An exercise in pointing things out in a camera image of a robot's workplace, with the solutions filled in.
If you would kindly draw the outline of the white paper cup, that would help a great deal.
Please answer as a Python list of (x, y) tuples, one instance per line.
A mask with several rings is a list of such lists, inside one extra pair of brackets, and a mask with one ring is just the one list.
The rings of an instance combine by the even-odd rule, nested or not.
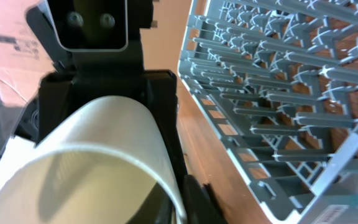
[(151, 112), (136, 100), (90, 101), (40, 143), (9, 138), (0, 160), (0, 223), (188, 221)]

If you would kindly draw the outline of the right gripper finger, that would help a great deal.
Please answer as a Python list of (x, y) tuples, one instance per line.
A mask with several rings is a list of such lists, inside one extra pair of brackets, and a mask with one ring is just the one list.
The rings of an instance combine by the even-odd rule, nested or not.
[(211, 184), (201, 184), (185, 172), (178, 176), (178, 185), (188, 224), (227, 224)]

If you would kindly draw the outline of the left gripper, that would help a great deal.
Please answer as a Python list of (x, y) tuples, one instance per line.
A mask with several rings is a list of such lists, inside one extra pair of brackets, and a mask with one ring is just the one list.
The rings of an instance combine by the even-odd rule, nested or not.
[(154, 26), (152, 0), (47, 0), (25, 19), (52, 59), (15, 134), (40, 142), (89, 101), (132, 98), (152, 113), (174, 172), (179, 171), (177, 77), (146, 70), (140, 32)]

